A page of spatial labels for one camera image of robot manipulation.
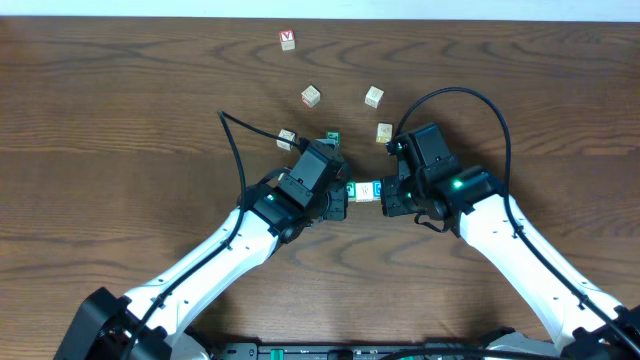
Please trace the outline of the wooden block yellow side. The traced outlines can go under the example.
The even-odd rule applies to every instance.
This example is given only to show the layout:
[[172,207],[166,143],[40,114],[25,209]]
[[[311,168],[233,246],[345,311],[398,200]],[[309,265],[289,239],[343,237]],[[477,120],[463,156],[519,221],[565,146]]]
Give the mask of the wooden block yellow side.
[[376,130],[376,142],[380,144],[388,143],[393,137],[393,125],[379,123]]

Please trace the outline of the wooden block left middle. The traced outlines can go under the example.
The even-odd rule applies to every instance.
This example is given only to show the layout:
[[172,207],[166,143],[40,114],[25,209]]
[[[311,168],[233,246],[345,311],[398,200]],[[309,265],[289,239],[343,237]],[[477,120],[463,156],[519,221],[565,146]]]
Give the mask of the wooden block left middle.
[[286,151],[292,151],[296,144],[296,133],[287,129],[281,129],[276,140],[276,145]]

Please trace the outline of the blue E wooden block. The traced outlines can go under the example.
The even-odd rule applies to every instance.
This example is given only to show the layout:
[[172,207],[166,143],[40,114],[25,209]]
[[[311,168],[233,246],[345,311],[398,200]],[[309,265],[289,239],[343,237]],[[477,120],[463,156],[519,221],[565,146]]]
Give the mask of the blue E wooden block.
[[372,182],[373,186],[373,196],[375,199],[381,198],[381,182],[379,180],[374,180]]

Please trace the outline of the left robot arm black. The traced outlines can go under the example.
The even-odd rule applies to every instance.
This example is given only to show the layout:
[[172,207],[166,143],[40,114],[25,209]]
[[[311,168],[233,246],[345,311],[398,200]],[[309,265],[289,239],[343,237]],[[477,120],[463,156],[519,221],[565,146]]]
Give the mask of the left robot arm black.
[[237,207],[203,243],[149,282],[116,297],[106,288],[78,308],[58,359],[205,359],[186,330],[222,292],[333,210],[346,210],[350,169],[301,159],[241,186]]

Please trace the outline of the green F wooden block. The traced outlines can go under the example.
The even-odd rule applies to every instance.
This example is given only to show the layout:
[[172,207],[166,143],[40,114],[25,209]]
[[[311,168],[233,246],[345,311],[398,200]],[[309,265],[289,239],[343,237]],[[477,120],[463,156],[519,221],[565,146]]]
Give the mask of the green F wooden block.
[[347,198],[349,202],[355,202],[357,199],[356,196],[356,183],[355,182],[348,182],[346,184],[346,192],[347,192]]

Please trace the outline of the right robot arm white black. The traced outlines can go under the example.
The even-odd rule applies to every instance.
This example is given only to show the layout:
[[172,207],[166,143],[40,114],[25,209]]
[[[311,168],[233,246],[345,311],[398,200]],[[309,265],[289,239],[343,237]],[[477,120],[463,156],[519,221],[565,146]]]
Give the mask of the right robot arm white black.
[[573,359],[639,355],[639,311],[574,268],[519,209],[502,183],[473,167],[424,167],[381,181],[387,217],[428,216],[488,259],[525,300],[557,350]]

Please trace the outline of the wooden block red side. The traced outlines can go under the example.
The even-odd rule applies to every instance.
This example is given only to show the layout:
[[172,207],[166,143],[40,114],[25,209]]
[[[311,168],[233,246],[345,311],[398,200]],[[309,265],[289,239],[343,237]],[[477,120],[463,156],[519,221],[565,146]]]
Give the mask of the wooden block red side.
[[301,92],[301,101],[308,108],[315,107],[321,100],[320,91],[313,85],[309,85]]

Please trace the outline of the red V wooden block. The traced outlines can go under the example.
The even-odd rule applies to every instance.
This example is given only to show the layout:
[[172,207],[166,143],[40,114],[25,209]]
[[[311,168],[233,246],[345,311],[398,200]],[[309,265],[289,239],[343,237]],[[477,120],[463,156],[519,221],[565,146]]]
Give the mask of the red V wooden block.
[[296,48],[295,33],[292,29],[280,31],[279,41],[283,51],[292,51]]

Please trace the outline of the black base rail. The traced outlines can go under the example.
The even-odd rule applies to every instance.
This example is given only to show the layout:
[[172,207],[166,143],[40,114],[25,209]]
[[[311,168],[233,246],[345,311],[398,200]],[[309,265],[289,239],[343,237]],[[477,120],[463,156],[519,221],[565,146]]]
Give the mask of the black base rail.
[[211,359],[225,360],[375,360],[384,356],[423,348],[488,348],[505,350],[504,344],[464,344],[457,342],[422,344],[382,344],[382,343],[350,343],[350,344],[310,344],[310,343],[255,343],[235,342],[218,343],[209,349]]

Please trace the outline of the wooden block green trim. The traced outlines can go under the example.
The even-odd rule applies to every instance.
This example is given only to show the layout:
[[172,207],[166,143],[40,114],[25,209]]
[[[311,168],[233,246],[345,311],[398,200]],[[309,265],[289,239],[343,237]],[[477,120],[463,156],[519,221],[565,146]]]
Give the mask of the wooden block green trim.
[[355,196],[357,202],[372,202],[375,200],[372,182],[359,182],[355,184]]

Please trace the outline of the plain wooden block upper right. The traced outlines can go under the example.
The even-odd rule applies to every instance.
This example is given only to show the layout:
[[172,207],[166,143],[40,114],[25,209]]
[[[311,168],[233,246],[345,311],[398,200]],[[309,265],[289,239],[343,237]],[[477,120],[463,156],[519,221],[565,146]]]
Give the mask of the plain wooden block upper right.
[[366,105],[372,108],[378,108],[383,96],[384,96],[383,90],[375,86],[371,86],[365,95],[364,102]]

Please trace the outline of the green J wooden block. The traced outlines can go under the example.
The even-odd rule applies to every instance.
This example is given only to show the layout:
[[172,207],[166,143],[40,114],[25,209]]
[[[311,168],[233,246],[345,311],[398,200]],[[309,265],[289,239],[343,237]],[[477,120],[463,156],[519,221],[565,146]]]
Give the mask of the green J wooden block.
[[326,139],[332,140],[336,145],[340,144],[340,132],[339,131],[327,131]]

